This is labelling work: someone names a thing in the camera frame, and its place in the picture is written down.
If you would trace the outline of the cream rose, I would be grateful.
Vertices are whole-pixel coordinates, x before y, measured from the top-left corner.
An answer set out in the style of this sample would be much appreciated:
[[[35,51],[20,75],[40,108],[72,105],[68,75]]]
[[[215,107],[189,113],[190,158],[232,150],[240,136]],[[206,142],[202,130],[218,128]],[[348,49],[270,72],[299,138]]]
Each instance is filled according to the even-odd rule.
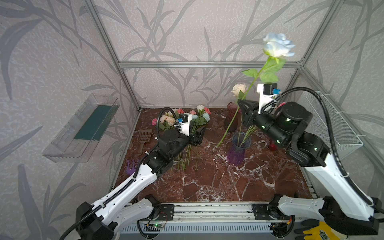
[[[246,98],[247,90],[248,90],[248,87],[246,86],[246,84],[237,84],[237,85],[234,85],[232,93],[234,94],[234,97],[236,98],[237,101],[244,100]],[[239,104],[235,102],[235,105],[236,105],[236,111],[233,117],[234,120],[237,119],[237,115],[240,111]]]

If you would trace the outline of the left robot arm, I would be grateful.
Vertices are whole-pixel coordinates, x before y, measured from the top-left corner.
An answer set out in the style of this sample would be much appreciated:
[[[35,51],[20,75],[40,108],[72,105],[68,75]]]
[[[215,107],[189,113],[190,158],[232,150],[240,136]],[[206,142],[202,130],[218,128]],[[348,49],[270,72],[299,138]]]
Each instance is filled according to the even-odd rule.
[[[202,105],[188,113],[170,107],[161,109],[156,120],[157,144],[139,161],[135,172],[114,190],[93,204],[81,204],[76,222],[60,238],[64,240],[76,231],[82,240],[115,240],[125,226],[155,218],[161,203],[154,197],[145,197],[132,205],[130,201],[166,173],[186,147],[202,143],[210,114]]]

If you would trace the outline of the white blue rose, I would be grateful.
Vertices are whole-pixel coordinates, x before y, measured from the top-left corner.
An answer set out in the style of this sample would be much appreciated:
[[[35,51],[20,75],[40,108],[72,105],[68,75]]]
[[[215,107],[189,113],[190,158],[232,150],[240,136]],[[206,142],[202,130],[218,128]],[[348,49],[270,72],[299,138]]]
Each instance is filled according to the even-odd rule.
[[[257,80],[261,80],[263,84],[277,83],[279,81],[277,72],[283,68],[286,58],[295,55],[293,52],[295,44],[284,34],[269,33],[264,36],[263,42],[263,53],[268,57],[264,66],[260,70],[249,69],[242,72],[245,76],[253,78],[246,97]]]

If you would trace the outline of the blue purple glass vase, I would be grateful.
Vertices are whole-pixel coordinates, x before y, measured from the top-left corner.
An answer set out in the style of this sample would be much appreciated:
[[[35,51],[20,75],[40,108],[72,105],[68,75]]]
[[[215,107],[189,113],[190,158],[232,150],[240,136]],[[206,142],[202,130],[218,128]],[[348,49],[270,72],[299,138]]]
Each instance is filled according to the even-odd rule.
[[[252,145],[251,138],[244,132],[235,133],[232,137],[232,146],[227,154],[227,161],[239,166],[244,162],[246,150]]]

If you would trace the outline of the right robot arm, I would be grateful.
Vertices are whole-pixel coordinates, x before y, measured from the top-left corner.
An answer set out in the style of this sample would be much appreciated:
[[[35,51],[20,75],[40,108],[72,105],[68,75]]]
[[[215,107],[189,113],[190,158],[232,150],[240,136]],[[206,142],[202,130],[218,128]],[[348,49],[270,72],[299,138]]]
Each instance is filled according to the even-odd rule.
[[[306,131],[313,118],[311,112],[295,102],[279,105],[284,94],[276,84],[262,84],[260,87],[257,102],[246,100],[243,92],[238,93],[243,125],[260,129],[278,147],[285,148],[286,153],[329,192],[329,196],[318,199],[277,194],[269,203],[269,215],[273,218],[319,220],[347,236],[377,235],[381,221],[374,215],[383,213],[382,203],[362,192],[344,169],[337,152],[331,117],[322,97],[309,88],[301,88],[302,92],[311,94],[319,102],[327,125],[329,144]]]

